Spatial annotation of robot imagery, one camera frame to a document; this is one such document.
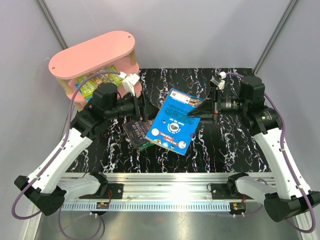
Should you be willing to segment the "dark Tale of Two Cities book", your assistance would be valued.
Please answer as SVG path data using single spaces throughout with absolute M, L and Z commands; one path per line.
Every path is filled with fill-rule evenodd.
M 126 135 L 135 149 L 138 149 L 140 146 L 150 142 L 145 137 L 152 124 L 153 120 L 146 122 L 132 120 L 122 125 Z

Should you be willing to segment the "blue back-cover book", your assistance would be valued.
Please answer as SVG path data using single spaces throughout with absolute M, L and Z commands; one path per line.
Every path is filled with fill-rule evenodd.
M 189 117 L 188 113 L 202 102 L 202 98 L 172 88 L 145 139 L 184 156 L 200 123 L 199 117 Z

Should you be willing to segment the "green 65-storey treehouse book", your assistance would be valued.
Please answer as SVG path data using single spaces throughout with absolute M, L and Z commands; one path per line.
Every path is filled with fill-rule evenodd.
M 96 70 L 92 73 L 88 73 L 76 78 L 75 87 L 78 88 L 80 84 L 82 84 L 87 78 L 90 76 L 103 73 L 103 72 L 118 72 L 117 68 L 114 65 L 106 66 L 99 70 Z M 82 96 L 89 101 L 92 96 L 93 92 L 101 83 L 113 83 L 117 87 L 121 86 L 123 78 L 118 74 L 108 73 L 108 74 L 101 74 L 98 76 L 93 77 L 92 79 L 88 80 L 79 90 Z

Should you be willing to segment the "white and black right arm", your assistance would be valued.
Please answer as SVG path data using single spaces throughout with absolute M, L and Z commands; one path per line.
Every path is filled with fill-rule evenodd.
M 285 123 L 275 106 L 265 104 L 267 95 L 262 80 L 253 75 L 243 76 L 239 94 L 224 96 L 226 78 L 225 72 L 214 76 L 208 96 L 188 116 L 216 123 L 221 115 L 238 115 L 263 152 L 275 180 L 272 187 L 244 172 L 231 175 L 226 182 L 228 196 L 252 198 L 264 206 L 275 222 L 305 212 L 314 217 L 313 208 L 320 203 L 320 193 L 311 190 L 300 174 L 285 141 Z

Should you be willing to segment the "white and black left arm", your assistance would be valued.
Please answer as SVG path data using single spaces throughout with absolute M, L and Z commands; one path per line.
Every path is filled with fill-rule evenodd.
M 20 175 L 14 184 L 45 216 L 58 211 L 68 200 L 79 197 L 102 199 L 110 195 L 107 177 L 98 171 L 82 178 L 61 178 L 78 157 L 108 127 L 111 120 L 130 117 L 144 122 L 156 117 L 159 109 L 142 92 L 139 97 L 126 93 L 120 97 L 113 83 L 102 83 L 92 99 L 70 122 L 61 142 L 47 159 L 28 176 Z

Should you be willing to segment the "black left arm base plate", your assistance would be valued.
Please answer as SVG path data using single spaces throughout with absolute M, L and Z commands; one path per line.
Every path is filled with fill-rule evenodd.
M 111 197 L 111 199 L 121 200 L 124 193 L 124 184 L 122 183 L 109 183 L 107 186 L 107 191 L 104 195 L 106 199 Z

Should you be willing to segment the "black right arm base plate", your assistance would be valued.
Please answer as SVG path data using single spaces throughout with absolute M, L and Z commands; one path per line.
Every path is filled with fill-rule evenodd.
M 232 198 L 226 183 L 211 183 L 209 187 L 213 200 L 227 200 Z

